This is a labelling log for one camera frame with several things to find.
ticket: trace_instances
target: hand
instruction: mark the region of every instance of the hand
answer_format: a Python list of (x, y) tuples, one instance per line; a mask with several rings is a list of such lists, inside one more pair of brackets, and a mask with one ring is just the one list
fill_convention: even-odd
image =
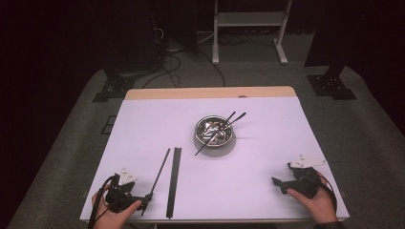
[[(104, 188), (104, 192), (110, 188), (110, 184), (107, 184)], [(96, 192), (92, 197), (92, 204), (95, 205), (96, 197), (98, 192)], [(101, 216), (95, 224), (95, 229), (120, 229), (126, 222), (126, 220), (131, 217), (132, 214), (137, 211), (140, 207), (141, 202), (137, 200), (133, 204), (131, 204), (127, 209), (120, 213), (114, 213), (112, 211), (107, 210), (108, 207), (105, 204), (104, 196), (101, 197), (100, 203), (98, 205), (96, 219)]]
[[(318, 175), (321, 177), (322, 183), (327, 185), (327, 181), (322, 174), (318, 172)], [(293, 189), (287, 189), (287, 192), (309, 210), (316, 223), (337, 221), (333, 203), (327, 191), (323, 188), (318, 188), (318, 192), (313, 198), (307, 198)]]

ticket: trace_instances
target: metal bowl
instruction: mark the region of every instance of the metal bowl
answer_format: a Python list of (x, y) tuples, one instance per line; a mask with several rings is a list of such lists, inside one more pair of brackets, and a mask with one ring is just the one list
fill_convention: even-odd
[(206, 146), (218, 147), (225, 145), (232, 138), (232, 126), (218, 131), (221, 127), (226, 127), (229, 122), (221, 116), (207, 116), (202, 118), (196, 125), (196, 138), (200, 143), (205, 144), (214, 134)]

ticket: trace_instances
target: white tabletop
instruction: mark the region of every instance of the white tabletop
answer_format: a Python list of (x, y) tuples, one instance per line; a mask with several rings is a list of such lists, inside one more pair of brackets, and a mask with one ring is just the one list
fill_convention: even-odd
[[(196, 123), (208, 115), (246, 116), (233, 125), (235, 138), (226, 146), (204, 148), (194, 137)], [(174, 214), (166, 217), (174, 148), (181, 164)], [(287, 163), (300, 155), (324, 159), (297, 96), (170, 98), (124, 100), (98, 166), (80, 219), (91, 215), (91, 197), (122, 168), (139, 177), (133, 196), (152, 188), (168, 148), (153, 200), (137, 222), (273, 222), (307, 220), (307, 210), (273, 185), (271, 177), (294, 180)], [(337, 216), (349, 217), (329, 165), (315, 167), (331, 183)]]

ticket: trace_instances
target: gray carpet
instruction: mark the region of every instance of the gray carpet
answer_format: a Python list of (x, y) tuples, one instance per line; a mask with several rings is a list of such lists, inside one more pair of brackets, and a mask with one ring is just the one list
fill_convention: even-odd
[[(311, 35), (285, 36), (287, 66), (280, 65), (270, 38), (254, 35), (240, 45), (220, 46), (218, 69), (226, 86), (294, 88), (339, 189), (344, 192), (351, 215), (346, 225), (368, 229), (405, 228), (405, 137), (375, 101), (361, 76), (349, 68), (341, 73), (341, 79), (356, 100), (315, 95), (307, 75), (324, 73), (327, 68), (304, 67)], [(201, 44), (200, 50), (210, 57), (209, 44)], [(222, 87), (220, 74), (203, 54), (181, 52), (176, 57), (181, 60), (181, 66), (174, 72), (173, 80), (163, 75), (146, 88)], [(175, 58), (166, 58), (165, 62), (166, 70), (175, 69), (178, 64)], [(159, 73), (164, 71), (138, 79), (134, 88), (142, 88)], [(108, 117), (117, 114), (122, 101), (122, 98), (110, 98), (107, 102), (92, 102), (106, 79), (100, 70), (87, 84), (10, 228), (87, 228), (79, 216), (108, 141), (101, 131)], [(301, 229), (311, 228), (312, 224), (277, 223), (275, 226)]]

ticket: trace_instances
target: black chopstick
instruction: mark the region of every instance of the black chopstick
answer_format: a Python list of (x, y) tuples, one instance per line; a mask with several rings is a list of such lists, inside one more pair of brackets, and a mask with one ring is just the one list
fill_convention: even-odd
[(175, 148), (173, 155), (172, 176), (170, 178), (169, 198), (167, 200), (166, 217), (171, 219), (175, 207), (176, 189), (180, 169), (181, 148)]

